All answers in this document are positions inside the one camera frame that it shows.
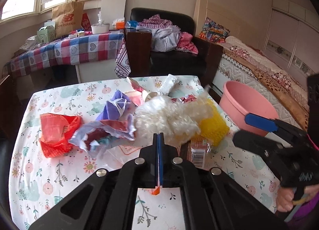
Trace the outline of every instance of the barcode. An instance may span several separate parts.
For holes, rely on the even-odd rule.
[[[205,150],[192,150],[192,158],[190,161],[195,167],[203,169],[205,163]]]

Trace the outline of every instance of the wooden headboard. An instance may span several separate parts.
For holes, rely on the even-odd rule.
[[[193,17],[196,27],[196,36],[202,31],[206,17],[229,29],[230,36],[237,37],[245,44],[258,48],[259,34],[251,25],[229,10],[208,0],[196,0]]]

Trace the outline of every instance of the brown paper shopping bag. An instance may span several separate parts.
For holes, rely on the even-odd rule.
[[[55,21],[55,37],[68,35],[81,28],[84,2],[71,1],[52,9],[52,20]]]

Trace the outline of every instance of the pink wire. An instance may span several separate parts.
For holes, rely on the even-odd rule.
[[[318,150],[318,151],[319,151],[319,147],[318,147],[318,146],[316,146],[316,145],[315,145],[315,143],[311,140],[310,135],[309,135],[309,134],[307,134],[307,136],[308,136],[308,138],[309,138],[309,141],[312,143],[312,145],[316,148],[316,150]]]

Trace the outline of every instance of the checkered cloth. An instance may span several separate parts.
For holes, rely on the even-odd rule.
[[[170,20],[161,19],[159,14],[156,14],[149,19],[144,19],[142,22],[139,22],[138,25],[152,29],[163,29],[172,26],[173,23]]]
[[[7,62],[2,76],[10,74],[16,78],[54,65],[77,65],[110,59],[117,59],[115,73],[120,78],[129,75],[131,69],[123,30],[50,42]]]

